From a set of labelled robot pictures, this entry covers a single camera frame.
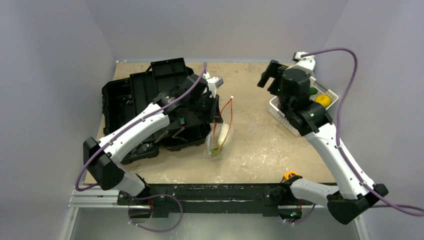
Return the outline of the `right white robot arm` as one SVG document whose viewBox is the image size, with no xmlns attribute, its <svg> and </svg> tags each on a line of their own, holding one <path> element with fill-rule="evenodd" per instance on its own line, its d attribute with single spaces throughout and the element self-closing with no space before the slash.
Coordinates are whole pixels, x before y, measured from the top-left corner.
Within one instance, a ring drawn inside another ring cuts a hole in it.
<svg viewBox="0 0 424 240">
<path fill-rule="evenodd" d="M 326 207 L 335 220 L 347 225 L 379 201 L 374 193 L 384 197 L 388 189 L 369 178 L 337 140 L 336 125 L 327 109 L 311 99 L 312 71 L 312 67 L 303 67 L 301 61 L 285 66 L 271 60 L 257 85 L 263 88 L 273 78 L 267 90 L 277 97 L 280 115 L 313 146 L 336 185 L 294 175 L 280 184 L 280 196 L 288 204 L 306 200 Z"/>
</svg>

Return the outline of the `green cucumber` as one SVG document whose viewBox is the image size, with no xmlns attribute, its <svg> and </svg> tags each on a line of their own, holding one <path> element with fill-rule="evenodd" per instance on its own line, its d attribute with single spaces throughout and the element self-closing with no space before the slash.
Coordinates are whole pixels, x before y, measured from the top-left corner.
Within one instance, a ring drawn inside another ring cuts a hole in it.
<svg viewBox="0 0 424 240">
<path fill-rule="evenodd" d="M 316 95 L 317 93 L 318 93 L 318 89 L 317 88 L 315 88 L 315 87 L 310 87 L 309 88 L 309 94 L 311 96 Z"/>
</svg>

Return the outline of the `clear zip bag orange zipper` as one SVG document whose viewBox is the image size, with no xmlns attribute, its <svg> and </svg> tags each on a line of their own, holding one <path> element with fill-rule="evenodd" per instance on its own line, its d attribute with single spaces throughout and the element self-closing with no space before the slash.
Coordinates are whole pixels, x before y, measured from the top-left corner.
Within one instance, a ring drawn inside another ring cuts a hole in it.
<svg viewBox="0 0 424 240">
<path fill-rule="evenodd" d="M 234 132 L 234 96 L 232 95 L 220 109 L 223 123 L 211 124 L 211 132 L 206 137 L 205 154 L 211 160 L 226 158 L 230 151 Z"/>
</svg>

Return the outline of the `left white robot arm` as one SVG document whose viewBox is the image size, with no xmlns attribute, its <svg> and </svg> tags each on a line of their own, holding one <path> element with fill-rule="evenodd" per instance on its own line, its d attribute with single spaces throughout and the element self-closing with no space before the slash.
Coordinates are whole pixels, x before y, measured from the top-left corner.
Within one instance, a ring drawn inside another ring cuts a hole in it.
<svg viewBox="0 0 424 240">
<path fill-rule="evenodd" d="M 124 157 L 145 139 L 186 114 L 194 114 L 207 124 L 221 124 L 217 90 L 221 77 L 192 74 L 182 84 L 156 96 L 142 112 L 114 132 L 83 142 L 83 167 L 102 190 L 117 189 L 129 194 L 138 205 L 146 203 L 149 191 L 145 180 L 122 168 Z"/>
</svg>

